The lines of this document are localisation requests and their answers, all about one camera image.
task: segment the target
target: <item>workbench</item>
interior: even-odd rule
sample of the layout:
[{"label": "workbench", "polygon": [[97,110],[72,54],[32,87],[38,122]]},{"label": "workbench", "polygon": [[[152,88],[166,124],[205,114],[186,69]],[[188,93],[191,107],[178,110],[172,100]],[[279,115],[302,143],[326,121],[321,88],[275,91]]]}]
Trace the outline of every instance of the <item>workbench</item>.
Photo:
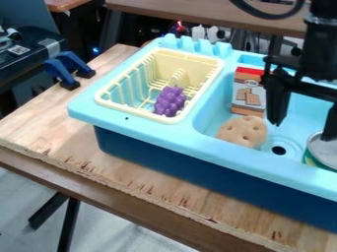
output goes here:
[{"label": "workbench", "polygon": [[[303,37],[304,7],[296,15],[278,21],[262,20],[246,14],[230,0],[106,0],[106,8],[169,20],[182,20],[196,24]],[[259,10],[272,14],[286,13],[290,7],[281,4],[249,2]]]},{"label": "workbench", "polygon": [[44,0],[50,12],[65,12],[92,0]]},{"label": "workbench", "polygon": [[1,120],[0,166],[202,251],[336,251],[337,234],[100,151],[66,105],[137,50],[113,46],[79,89],[56,85]]}]

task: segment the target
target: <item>yellow dish rack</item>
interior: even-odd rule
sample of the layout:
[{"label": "yellow dish rack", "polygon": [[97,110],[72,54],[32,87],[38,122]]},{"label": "yellow dish rack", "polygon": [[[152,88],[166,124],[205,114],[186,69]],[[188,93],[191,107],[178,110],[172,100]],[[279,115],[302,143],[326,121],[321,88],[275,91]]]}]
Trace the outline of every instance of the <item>yellow dish rack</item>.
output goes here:
[{"label": "yellow dish rack", "polygon": [[[95,94],[96,103],[161,123],[182,120],[224,68],[221,59],[156,48],[110,80]],[[153,113],[164,87],[181,87],[184,107],[175,117]]]}]

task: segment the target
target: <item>drain hole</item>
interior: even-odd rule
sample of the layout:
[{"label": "drain hole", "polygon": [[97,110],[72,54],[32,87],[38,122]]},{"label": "drain hole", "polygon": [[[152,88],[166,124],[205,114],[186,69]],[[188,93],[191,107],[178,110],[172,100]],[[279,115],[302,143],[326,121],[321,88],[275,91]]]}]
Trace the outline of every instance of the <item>drain hole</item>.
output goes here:
[{"label": "drain hole", "polygon": [[278,155],[278,156],[283,156],[287,151],[281,146],[275,146],[272,149],[273,153]]}]

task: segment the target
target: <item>wooden table edge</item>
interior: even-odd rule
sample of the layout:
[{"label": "wooden table edge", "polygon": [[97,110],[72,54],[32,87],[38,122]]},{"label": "wooden table edge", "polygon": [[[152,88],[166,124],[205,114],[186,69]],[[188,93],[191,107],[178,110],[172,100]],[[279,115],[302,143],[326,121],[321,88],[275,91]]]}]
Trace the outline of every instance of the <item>wooden table edge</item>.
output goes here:
[{"label": "wooden table edge", "polygon": [[[243,30],[254,31],[254,32],[262,32],[260,26],[254,25],[254,24],[246,24],[246,23],[239,24],[237,22],[222,21],[222,20],[216,21],[213,19],[193,17],[193,16],[189,16],[185,14],[177,14],[177,13],[172,14],[164,10],[155,11],[155,10],[149,10],[149,9],[138,8],[138,7],[133,7],[133,6],[113,4],[113,3],[108,3],[108,2],[105,3],[105,6],[107,9],[110,9],[113,11],[144,15],[144,16],[155,17],[155,18],[162,18],[162,19],[168,19],[168,20],[183,20],[185,22],[196,23],[196,24],[204,24],[204,25],[220,26],[220,27],[227,27],[227,28],[233,28],[233,29],[243,29]],[[272,27],[270,28],[264,27],[263,32],[270,33],[270,34],[276,34],[276,35],[293,36],[293,37],[299,37],[299,38],[303,38],[305,36],[305,31],[294,31],[291,28],[279,29],[279,28],[272,28]]]},{"label": "wooden table edge", "polygon": [[271,251],[4,147],[0,147],[0,166],[201,251]]},{"label": "wooden table edge", "polygon": [[83,4],[89,3],[91,0],[79,0],[79,1],[72,1],[70,4],[63,4],[63,5],[55,5],[49,4],[48,1],[45,2],[47,8],[50,12],[62,13],[65,11],[70,11],[76,7],[79,7]]}]

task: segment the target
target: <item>sawhorse leg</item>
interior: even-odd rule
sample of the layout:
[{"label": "sawhorse leg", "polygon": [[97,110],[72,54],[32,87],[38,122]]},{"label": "sawhorse leg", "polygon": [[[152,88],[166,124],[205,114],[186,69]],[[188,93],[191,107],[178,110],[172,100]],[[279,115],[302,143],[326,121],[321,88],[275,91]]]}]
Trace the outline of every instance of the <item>sawhorse leg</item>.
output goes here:
[{"label": "sawhorse leg", "polygon": [[70,249],[80,203],[81,202],[76,199],[69,198],[57,252],[68,252]]},{"label": "sawhorse leg", "polygon": [[38,230],[38,228],[42,226],[67,199],[68,197],[61,193],[56,193],[52,196],[50,200],[29,218],[30,227],[34,230]]}]

